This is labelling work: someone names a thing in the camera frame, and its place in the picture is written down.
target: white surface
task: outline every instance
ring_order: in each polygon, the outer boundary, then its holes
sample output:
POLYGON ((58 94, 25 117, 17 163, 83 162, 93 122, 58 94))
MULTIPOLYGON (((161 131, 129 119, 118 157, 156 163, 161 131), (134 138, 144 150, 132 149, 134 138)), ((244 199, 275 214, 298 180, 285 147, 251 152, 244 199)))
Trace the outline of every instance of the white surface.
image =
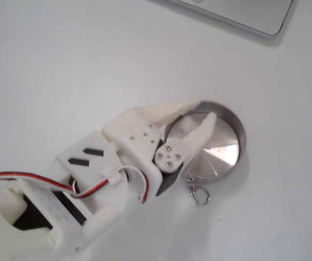
POLYGON ((92 260, 312 260, 312 0, 292 13, 268 41, 162 1, 0 0, 0 170, 45 173, 130 107, 215 100, 248 157, 207 207, 181 181, 139 206, 92 260))

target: laptop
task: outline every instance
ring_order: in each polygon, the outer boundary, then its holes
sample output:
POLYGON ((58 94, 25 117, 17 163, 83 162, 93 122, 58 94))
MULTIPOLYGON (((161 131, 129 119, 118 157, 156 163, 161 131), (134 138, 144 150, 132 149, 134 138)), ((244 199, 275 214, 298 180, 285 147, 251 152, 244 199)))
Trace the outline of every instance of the laptop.
POLYGON ((169 0, 264 37, 277 36, 293 0, 169 0))

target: black plastic piece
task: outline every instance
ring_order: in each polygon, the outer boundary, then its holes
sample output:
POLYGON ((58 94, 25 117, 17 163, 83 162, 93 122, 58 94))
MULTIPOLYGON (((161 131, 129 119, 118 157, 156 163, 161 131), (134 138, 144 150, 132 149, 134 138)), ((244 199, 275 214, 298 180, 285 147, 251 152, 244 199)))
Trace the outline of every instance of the black plastic piece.
POLYGON ((86 159, 70 158, 68 162, 73 165, 89 167, 89 161, 86 159))
POLYGON ((163 181, 162 181, 160 188, 157 191, 156 196, 159 196, 161 193, 165 192, 171 185, 174 184, 174 182, 178 178, 178 175, 179 175, 182 167, 183 167, 183 164, 181 164, 181 166, 178 167, 178 169, 173 173, 162 172, 163 181))
POLYGON ((103 151, 102 150, 96 150, 96 149, 93 149, 93 148, 85 148, 83 150, 83 152, 85 154, 90 154, 90 155, 94 155, 94 156, 101 156, 101 157, 103 157, 103 151))
POLYGON ((79 187, 78 187, 78 183, 76 182, 76 184, 75 184, 75 190, 76 190, 76 192, 77 193, 80 193, 81 191, 79 190, 79 187))
POLYGON ((75 181, 74 177, 73 177, 73 176, 70 176, 69 184, 72 185, 74 181, 75 181))
POLYGON ((24 195, 27 208, 25 212, 14 222, 13 226, 22 231, 47 227, 52 229, 53 226, 48 220, 42 215, 37 207, 30 201, 30 199, 24 195))
POLYGON ((61 191, 54 191, 53 194, 60 200, 64 207, 71 213, 77 222, 83 226, 87 218, 76 208, 76 206, 61 191))

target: white plastic part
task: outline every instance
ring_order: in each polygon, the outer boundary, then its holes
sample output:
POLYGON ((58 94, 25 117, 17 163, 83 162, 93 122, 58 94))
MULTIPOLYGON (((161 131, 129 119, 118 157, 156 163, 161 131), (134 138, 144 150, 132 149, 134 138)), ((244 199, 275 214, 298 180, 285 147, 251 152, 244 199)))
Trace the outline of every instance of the white plastic part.
MULTIPOLYGON (((149 189, 146 201, 152 200, 162 183, 161 171, 172 173, 181 164, 184 170, 212 135, 216 122, 214 113, 208 114, 202 124, 184 139, 170 139, 157 149, 161 141, 160 128, 193 109, 199 102, 130 109, 107 123, 102 133, 95 131, 57 156, 49 171, 52 179, 68 184, 70 177, 73 177, 81 190, 105 178, 109 181, 98 192, 82 200, 65 193, 87 219, 83 225, 51 191, 30 182, 11 182, 11 190, 5 192, 8 195, 7 204, 0 207, 0 246, 3 248, 0 261, 61 260, 91 244, 117 223, 126 210, 130 183, 124 170, 117 172, 124 164, 139 168, 147 176, 149 189), (164 157, 155 158, 156 150, 164 157), (22 194, 48 220, 53 227, 51 230, 20 231, 12 226, 25 209, 22 194)), ((132 167, 129 167, 128 173, 131 183, 138 184, 140 194, 145 187, 143 182, 146 182, 143 173, 132 167)))
POLYGON ((156 152, 155 163, 165 173, 173 173, 183 163, 184 168, 212 136, 217 116, 209 113, 200 126, 183 139, 169 139, 156 152))
POLYGON ((196 127, 196 121, 190 116, 185 116, 181 121, 181 129, 184 133, 190 133, 191 131, 194 131, 196 127))
POLYGON ((12 191, 0 193, 0 205, 3 203, 13 207, 4 212, 0 209, 0 261, 25 261, 25 260, 48 260, 54 250, 54 241, 50 237, 48 228, 38 228, 30 231, 21 231, 14 228, 11 223, 14 218, 21 215, 25 202, 22 197, 12 191))
POLYGON ((147 176, 147 200, 156 196, 163 180, 160 169, 153 163, 162 135, 159 128, 194 109, 199 103, 196 100, 132 108, 104 125, 103 135, 118 146, 121 159, 126 159, 124 163, 138 167, 147 176))

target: metal lid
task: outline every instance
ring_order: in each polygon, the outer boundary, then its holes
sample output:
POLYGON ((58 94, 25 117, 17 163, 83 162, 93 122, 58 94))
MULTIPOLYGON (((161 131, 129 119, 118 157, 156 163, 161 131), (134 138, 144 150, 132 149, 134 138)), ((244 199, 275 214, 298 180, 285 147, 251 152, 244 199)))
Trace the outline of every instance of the metal lid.
POLYGON ((217 114, 214 134, 185 170, 185 174, 194 177, 196 183, 213 182, 227 175, 240 161, 246 148, 245 131, 238 117, 225 106, 209 101, 202 102, 169 125, 166 139, 185 137, 212 111, 217 114))

